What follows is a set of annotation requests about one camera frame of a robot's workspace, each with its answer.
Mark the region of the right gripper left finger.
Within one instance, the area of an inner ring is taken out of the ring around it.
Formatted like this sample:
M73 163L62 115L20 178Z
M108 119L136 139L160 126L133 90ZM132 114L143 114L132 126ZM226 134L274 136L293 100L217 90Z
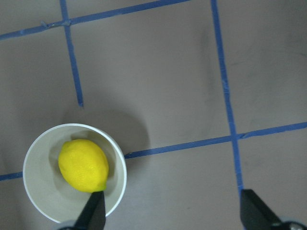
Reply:
M74 230L103 230L106 223L104 192L94 192L76 220Z

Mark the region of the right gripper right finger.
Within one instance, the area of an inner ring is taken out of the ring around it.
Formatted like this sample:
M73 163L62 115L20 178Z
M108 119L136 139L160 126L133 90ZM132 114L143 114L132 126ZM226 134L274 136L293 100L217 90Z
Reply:
M240 220L246 230L280 230L283 224L252 189L241 190Z

